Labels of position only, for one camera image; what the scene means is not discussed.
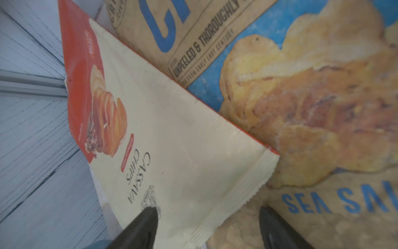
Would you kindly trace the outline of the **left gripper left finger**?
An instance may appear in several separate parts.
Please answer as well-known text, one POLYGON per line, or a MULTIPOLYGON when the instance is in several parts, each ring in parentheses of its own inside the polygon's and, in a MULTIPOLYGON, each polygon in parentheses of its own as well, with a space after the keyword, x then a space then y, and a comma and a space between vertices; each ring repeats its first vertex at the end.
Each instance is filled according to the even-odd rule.
POLYGON ((157 228, 157 209, 146 207, 107 249, 153 249, 157 228))

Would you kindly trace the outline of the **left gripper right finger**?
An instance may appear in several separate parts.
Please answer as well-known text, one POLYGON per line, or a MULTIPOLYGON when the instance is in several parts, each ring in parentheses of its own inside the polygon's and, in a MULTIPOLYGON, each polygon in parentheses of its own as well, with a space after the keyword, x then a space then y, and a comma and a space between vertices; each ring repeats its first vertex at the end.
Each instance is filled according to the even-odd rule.
POLYGON ((270 206, 260 208, 259 225, 266 249, 314 249, 270 206))

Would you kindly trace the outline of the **red beige chips bag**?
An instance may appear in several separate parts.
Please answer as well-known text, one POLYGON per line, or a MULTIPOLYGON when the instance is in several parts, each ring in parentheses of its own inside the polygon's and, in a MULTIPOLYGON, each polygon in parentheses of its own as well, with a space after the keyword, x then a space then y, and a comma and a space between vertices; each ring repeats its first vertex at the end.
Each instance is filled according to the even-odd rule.
POLYGON ((68 121, 122 229, 147 207, 153 249, 197 249, 271 177, 278 155, 59 1, 68 121))

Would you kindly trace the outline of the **tan blue chips bag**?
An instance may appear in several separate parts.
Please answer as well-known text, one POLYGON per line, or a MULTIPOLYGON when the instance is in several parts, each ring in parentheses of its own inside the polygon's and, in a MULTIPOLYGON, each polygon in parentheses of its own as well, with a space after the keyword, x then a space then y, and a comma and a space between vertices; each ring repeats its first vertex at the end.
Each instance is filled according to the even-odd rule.
POLYGON ((105 4, 119 39, 279 155, 209 249, 265 248, 267 205, 315 249, 397 248, 397 1, 105 4))

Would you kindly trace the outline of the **blue bowl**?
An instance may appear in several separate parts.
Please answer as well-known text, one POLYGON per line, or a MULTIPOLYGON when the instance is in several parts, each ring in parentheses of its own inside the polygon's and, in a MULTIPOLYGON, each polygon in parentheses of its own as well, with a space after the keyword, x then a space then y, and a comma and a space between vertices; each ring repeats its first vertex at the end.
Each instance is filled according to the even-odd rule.
POLYGON ((90 245, 84 247, 83 249, 107 249, 107 247, 112 243, 111 240, 99 240, 91 243, 90 245))

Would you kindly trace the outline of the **left aluminium frame post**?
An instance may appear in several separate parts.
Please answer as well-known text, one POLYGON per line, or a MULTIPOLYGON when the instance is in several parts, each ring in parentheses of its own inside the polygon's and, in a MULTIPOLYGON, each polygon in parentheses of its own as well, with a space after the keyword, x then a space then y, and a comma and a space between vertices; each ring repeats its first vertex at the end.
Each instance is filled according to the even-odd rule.
POLYGON ((60 79, 1 70, 1 93, 67 99, 64 81, 60 79))

